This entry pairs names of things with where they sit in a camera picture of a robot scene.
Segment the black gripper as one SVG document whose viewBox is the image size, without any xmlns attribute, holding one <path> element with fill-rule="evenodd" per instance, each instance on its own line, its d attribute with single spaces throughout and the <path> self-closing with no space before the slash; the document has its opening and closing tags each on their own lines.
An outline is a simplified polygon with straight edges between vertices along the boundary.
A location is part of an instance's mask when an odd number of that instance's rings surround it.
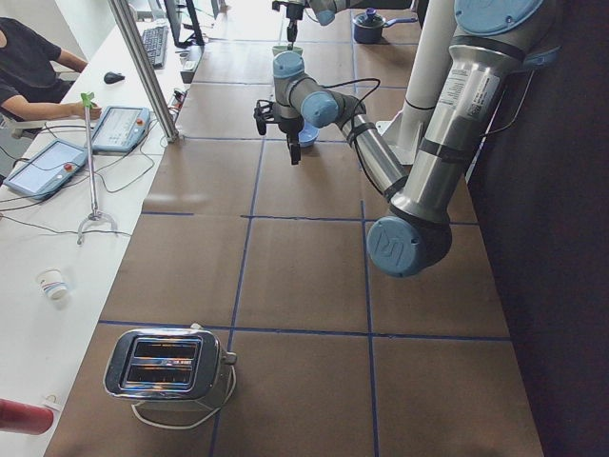
<svg viewBox="0 0 609 457">
<path fill-rule="evenodd" d="M 280 116 L 278 126 L 280 131 L 286 135 L 290 163 L 292 165 L 298 165 L 301 161 L 299 134 L 304 128 L 304 118 L 302 116 L 292 118 Z"/>
<path fill-rule="evenodd" d="M 289 19 L 286 28 L 287 48 L 292 50 L 297 39 L 297 21 L 303 19 L 305 5 L 299 2 L 288 2 L 286 5 L 286 17 Z"/>
</svg>

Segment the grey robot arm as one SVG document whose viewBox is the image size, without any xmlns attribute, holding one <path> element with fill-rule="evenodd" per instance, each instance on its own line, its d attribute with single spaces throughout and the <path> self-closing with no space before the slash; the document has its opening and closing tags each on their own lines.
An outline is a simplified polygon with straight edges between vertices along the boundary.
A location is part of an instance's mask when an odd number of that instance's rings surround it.
<svg viewBox="0 0 609 457">
<path fill-rule="evenodd" d="M 273 9 L 278 10 L 281 5 L 285 6 L 285 15 L 288 20 L 286 27 L 287 49 L 293 50 L 298 36 L 298 22 L 303 19 L 306 8 L 313 11 L 315 18 L 322 26 L 327 26 L 339 12 L 355 8 L 362 3 L 363 1 L 349 0 L 288 0 L 275 1 Z"/>
<path fill-rule="evenodd" d="M 389 212 L 367 235 L 385 273 L 411 276 L 450 250 L 447 213 L 501 100 L 506 78 L 551 63 L 559 51 L 559 1 L 429 1 L 403 108 L 374 123 L 361 99 L 320 85 L 292 47 L 273 58 L 275 97 L 256 108 L 259 130 L 277 125 L 301 158 L 304 124 L 335 125 Z"/>
</svg>

